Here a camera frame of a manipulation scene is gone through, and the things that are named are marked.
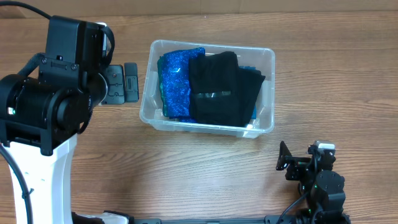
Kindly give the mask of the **blue sequin fabric bundle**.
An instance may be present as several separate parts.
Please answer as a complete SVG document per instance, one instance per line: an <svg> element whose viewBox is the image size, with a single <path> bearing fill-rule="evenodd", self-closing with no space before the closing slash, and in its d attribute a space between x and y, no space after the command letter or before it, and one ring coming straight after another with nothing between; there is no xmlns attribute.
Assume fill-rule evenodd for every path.
<svg viewBox="0 0 398 224"><path fill-rule="evenodd" d="M198 47L168 52L158 59L159 90L163 102L162 112L166 118L193 121L189 109L189 62L204 54L205 49Z"/></svg>

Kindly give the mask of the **blue denim jeans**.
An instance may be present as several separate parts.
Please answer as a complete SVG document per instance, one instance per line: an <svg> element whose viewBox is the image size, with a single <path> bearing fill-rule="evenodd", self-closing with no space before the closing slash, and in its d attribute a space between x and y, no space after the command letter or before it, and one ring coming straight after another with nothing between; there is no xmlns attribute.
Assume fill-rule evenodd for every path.
<svg viewBox="0 0 398 224"><path fill-rule="evenodd" d="M239 75L241 77L241 112L246 119L248 117L249 108L252 109L251 119L256 119L256 96L257 90L257 74L254 67L240 66Z"/></svg>

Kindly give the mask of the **long black garment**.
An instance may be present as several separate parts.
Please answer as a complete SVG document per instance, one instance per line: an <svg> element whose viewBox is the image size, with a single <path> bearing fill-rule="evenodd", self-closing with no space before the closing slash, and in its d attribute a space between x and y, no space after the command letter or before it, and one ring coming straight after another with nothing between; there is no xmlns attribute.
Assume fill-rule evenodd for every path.
<svg viewBox="0 0 398 224"><path fill-rule="evenodd" d="M239 113L241 126L246 127L254 111L257 96L265 76L256 69L239 68Z"/></svg>

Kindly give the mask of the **large black garment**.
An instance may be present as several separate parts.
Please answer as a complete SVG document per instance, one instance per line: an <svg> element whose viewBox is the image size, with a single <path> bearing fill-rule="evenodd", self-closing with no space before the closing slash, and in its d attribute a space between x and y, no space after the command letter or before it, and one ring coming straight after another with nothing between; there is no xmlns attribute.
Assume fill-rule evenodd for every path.
<svg viewBox="0 0 398 224"><path fill-rule="evenodd" d="M238 70L230 51L190 59L190 114L197 123L241 127Z"/></svg>

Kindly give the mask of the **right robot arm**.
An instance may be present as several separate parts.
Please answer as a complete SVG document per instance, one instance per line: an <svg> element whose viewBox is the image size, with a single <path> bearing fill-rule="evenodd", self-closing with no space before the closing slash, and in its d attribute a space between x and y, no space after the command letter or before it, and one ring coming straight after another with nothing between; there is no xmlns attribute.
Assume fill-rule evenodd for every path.
<svg viewBox="0 0 398 224"><path fill-rule="evenodd" d="M277 223L350 223L343 213L345 178L333 171L335 145L315 141L308 146L311 157L295 157L285 142L280 142L277 170L286 170L285 178L298 182L300 198L289 205Z"/></svg>

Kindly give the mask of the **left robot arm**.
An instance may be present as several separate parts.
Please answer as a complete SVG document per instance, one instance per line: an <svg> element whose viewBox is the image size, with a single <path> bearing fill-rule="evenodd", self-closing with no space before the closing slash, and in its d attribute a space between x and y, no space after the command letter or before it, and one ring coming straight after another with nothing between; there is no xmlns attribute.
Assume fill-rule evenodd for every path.
<svg viewBox="0 0 398 224"><path fill-rule="evenodd" d="M133 223L106 210L71 209L71 166L77 137L94 107L118 96L136 102L137 65L110 65L102 52L36 54L1 80L1 154L9 164L18 223Z"/></svg>

